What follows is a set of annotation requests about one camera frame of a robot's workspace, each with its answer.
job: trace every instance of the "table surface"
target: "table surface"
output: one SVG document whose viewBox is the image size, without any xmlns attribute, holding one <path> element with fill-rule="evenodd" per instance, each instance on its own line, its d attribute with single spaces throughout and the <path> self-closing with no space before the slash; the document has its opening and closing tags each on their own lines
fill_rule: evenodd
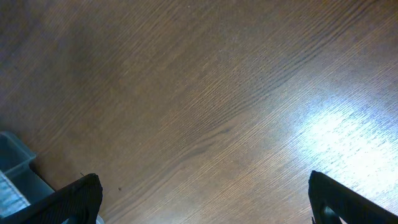
<svg viewBox="0 0 398 224">
<path fill-rule="evenodd" d="M 310 223 L 311 170 L 398 213 L 396 1 L 0 10 L 0 128 L 106 223 Z"/>
</svg>

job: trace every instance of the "wooden table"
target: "wooden table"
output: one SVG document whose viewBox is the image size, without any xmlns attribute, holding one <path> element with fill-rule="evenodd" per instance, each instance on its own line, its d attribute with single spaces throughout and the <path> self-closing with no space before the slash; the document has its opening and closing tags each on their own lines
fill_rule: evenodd
<svg viewBox="0 0 398 224">
<path fill-rule="evenodd" d="M 310 223 L 313 169 L 398 212 L 396 1 L 0 6 L 0 128 L 106 223 Z"/>
</svg>

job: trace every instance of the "black plastic part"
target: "black plastic part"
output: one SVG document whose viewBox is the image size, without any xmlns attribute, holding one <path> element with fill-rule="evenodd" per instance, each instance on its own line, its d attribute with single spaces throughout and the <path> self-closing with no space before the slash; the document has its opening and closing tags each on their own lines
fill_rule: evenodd
<svg viewBox="0 0 398 224">
<path fill-rule="evenodd" d="M 316 224 L 341 224 L 339 217 L 348 224 L 398 223 L 391 212 L 321 172 L 312 171 L 308 195 Z"/>
<path fill-rule="evenodd" d="M 96 174 L 53 193 L 47 198 L 2 220 L 5 223 L 68 223 L 94 224 L 102 202 L 102 186 Z"/>
</svg>

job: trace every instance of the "black object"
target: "black object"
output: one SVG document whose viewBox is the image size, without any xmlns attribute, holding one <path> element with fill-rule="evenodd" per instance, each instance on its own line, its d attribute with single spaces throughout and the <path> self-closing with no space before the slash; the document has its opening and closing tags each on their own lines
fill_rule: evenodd
<svg viewBox="0 0 398 224">
<path fill-rule="evenodd" d="M 0 220 L 0 224 L 92 224 L 102 202 L 102 186 L 96 174 L 88 174 L 47 198 Z"/>
<path fill-rule="evenodd" d="M 341 185 L 321 172 L 312 171 L 309 180 L 313 223 L 398 223 L 398 217 Z"/>
</svg>

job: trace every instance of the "brown wooden surface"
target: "brown wooden surface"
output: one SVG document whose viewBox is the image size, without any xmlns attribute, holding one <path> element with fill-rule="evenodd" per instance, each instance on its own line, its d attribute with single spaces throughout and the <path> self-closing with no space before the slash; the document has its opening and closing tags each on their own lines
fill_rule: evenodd
<svg viewBox="0 0 398 224">
<path fill-rule="evenodd" d="M 312 169 L 398 212 L 397 1 L 0 7 L 0 127 L 106 223 L 310 223 Z"/>
</svg>

